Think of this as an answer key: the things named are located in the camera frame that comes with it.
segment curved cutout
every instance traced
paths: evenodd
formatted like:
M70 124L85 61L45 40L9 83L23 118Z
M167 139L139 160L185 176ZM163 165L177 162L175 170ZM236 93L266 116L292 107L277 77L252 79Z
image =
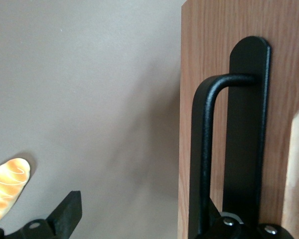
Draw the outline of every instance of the curved cutout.
M299 239L299 112L292 123L282 226Z

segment light wood surface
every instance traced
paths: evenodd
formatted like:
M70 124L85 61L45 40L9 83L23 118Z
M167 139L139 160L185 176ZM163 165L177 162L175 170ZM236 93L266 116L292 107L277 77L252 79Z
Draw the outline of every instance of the light wood surface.
M182 7L181 27L178 238L187 238L194 93L204 79L228 73L232 48L242 38L256 35L273 48L260 222L281 225L283 221L299 239L296 221L286 217L299 218L299 211L290 209L293 201L287 196L284 206L291 128L299 112L299 0L188 0ZM224 90L214 115L211 198L218 209L222 206L226 103ZM288 183L288 190L299 192L299 183Z
M283 225L299 237L299 112L292 123Z

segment wooden door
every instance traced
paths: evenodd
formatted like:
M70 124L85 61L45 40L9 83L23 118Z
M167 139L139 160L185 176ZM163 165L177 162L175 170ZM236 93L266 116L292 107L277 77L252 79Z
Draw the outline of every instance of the wooden door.
M299 0L188 0L182 7L181 27L178 238L187 239L188 233L194 93L204 79L228 73L233 47L255 35L267 39L273 54L260 223L282 225L299 239ZM210 195L219 210L226 111L223 90L214 113Z

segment bolt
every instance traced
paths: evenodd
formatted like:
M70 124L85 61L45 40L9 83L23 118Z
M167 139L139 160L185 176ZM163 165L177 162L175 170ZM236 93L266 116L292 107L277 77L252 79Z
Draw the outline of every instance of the bolt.
M224 218L224 224L232 226L234 223L234 220L232 220L231 218Z
M276 235L278 233L277 229L270 225L265 226L265 231L272 235Z

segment wood grain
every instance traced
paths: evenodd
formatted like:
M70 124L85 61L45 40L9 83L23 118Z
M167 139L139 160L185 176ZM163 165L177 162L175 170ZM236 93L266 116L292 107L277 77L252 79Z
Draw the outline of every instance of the wood grain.
M194 93L207 77L228 73L232 48L249 35L266 38L273 48L260 222L280 225L292 121L299 111L299 0L188 0L182 7L181 27L178 238L187 238ZM211 198L219 209L226 103L227 91L223 91L215 107L211 183ZM292 231L290 225L283 226Z
M283 225L299 236L299 112L292 123Z

